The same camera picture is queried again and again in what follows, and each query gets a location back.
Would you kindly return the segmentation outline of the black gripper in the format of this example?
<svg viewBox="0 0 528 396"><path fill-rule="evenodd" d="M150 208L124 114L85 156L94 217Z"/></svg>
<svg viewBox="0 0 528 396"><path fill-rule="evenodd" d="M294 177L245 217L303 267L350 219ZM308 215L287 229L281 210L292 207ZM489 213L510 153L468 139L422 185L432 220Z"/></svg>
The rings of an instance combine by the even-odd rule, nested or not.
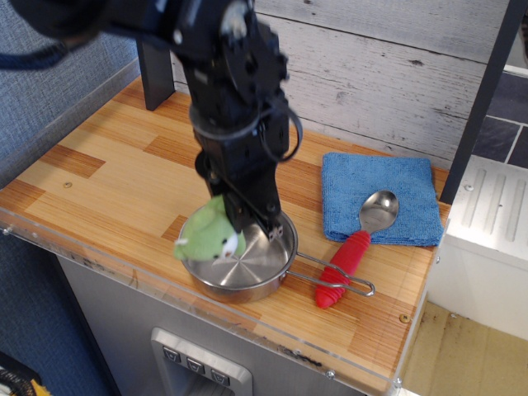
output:
<svg viewBox="0 0 528 396"><path fill-rule="evenodd" d="M283 235L276 167L290 146L289 117L268 109L235 127L216 125L195 109L195 137L202 147L196 169L212 196L222 196L237 233L256 223L271 242Z"/></svg>

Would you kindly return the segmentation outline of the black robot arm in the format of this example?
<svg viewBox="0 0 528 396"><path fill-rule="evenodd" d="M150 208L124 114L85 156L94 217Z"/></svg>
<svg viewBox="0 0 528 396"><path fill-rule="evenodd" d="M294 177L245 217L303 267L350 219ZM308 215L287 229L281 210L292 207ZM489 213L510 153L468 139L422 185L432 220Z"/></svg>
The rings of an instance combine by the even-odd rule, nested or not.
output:
<svg viewBox="0 0 528 396"><path fill-rule="evenodd" d="M179 59L201 151L196 170L224 199L236 230L282 234L276 167L291 159L298 124L281 83L287 59L250 1L15 1L15 11L53 44L3 54L6 70L50 68L102 32L134 38Z"/></svg>

